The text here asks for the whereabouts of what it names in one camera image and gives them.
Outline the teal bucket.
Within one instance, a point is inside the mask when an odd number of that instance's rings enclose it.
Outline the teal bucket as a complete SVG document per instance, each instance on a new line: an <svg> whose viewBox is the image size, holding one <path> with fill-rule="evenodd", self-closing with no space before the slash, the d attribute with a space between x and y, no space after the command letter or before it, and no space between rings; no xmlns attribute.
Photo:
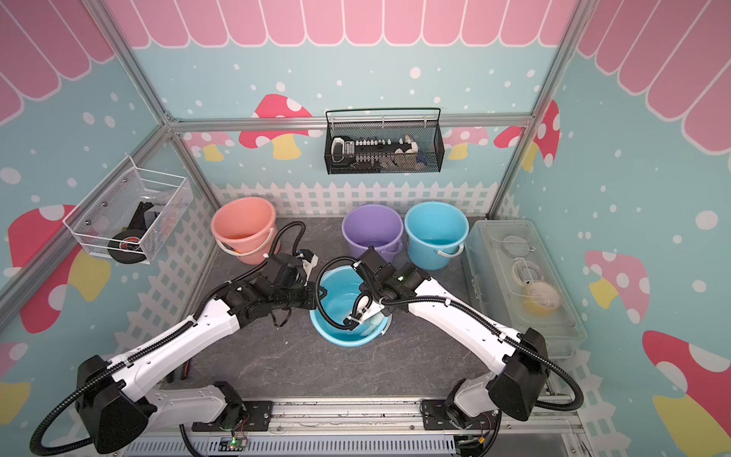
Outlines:
<svg viewBox="0 0 731 457"><path fill-rule="evenodd" d="M363 283L360 276L348 266L335 268L326 272L321 286L327 291L327 295L321 300L322 306L327 315L339 324L352 311L352 306L360 294L360 285ZM371 317L367 322L359 325L353 331L344 331L333 327L319 310L310 312L310 320L327 341L344 348L361 347L375 340L386 333L391 324L391 317L384 317L378 314Z"/></svg>
<svg viewBox="0 0 731 457"><path fill-rule="evenodd" d="M409 237L409 260L422 270L441 270L464 252L468 218L454 206L420 203L407 212L404 225Z"/></svg>

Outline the purple bucket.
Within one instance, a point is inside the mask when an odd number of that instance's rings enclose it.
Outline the purple bucket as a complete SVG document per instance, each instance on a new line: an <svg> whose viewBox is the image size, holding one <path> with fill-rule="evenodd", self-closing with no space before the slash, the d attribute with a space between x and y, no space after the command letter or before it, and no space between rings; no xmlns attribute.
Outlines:
<svg viewBox="0 0 731 457"><path fill-rule="evenodd" d="M342 234L350 255L360 257L373 247L392 263L403 249L404 223L395 209L383 205L363 205L353 209L342 222Z"/></svg>

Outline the pink bucket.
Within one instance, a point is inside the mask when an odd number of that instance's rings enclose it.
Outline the pink bucket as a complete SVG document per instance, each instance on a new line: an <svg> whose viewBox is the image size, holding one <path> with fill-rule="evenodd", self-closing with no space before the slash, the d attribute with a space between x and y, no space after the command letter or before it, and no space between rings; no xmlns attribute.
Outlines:
<svg viewBox="0 0 731 457"><path fill-rule="evenodd" d="M261 197L245 197L224 205L211 220L219 249L241 263L263 262L278 234L274 205Z"/></svg>

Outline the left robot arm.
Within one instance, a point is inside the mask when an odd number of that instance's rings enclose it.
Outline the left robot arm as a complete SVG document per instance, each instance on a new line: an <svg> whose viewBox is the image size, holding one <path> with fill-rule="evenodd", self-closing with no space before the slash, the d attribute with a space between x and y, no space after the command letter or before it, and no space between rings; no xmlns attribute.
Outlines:
<svg viewBox="0 0 731 457"><path fill-rule="evenodd" d="M317 261L297 242L289 251L269 251L259 265L214 288L193 314L148 343L110 360L89 358L78 369L76 390L32 434L30 452L53 456L92 446L109 454L155 428L190 423L238 432L251 415L229 383L177 393L160 390L159 384L198 353L274 310L313 310L318 289L310 274ZM46 432L70 407L79 414L88 437L45 445Z"/></svg>

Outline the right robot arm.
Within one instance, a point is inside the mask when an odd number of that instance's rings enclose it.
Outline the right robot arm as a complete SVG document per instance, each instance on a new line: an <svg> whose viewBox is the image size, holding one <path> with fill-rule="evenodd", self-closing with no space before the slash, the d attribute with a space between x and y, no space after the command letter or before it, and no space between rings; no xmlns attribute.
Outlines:
<svg viewBox="0 0 731 457"><path fill-rule="evenodd" d="M322 303L327 289L321 283L341 263L358 275L361 285L350 312L335 320ZM318 273L313 303L327 323L340 331L354 331L377 314L405 310L468 348L488 372L457 382L447 396L445 416L455 428L467 428L491 411L525 422L533 409L571 412L584 405L582 388L549 359L546 340L536 329L517 331L494 321L411 262L396 268L373 248L358 258L336 257Z"/></svg>

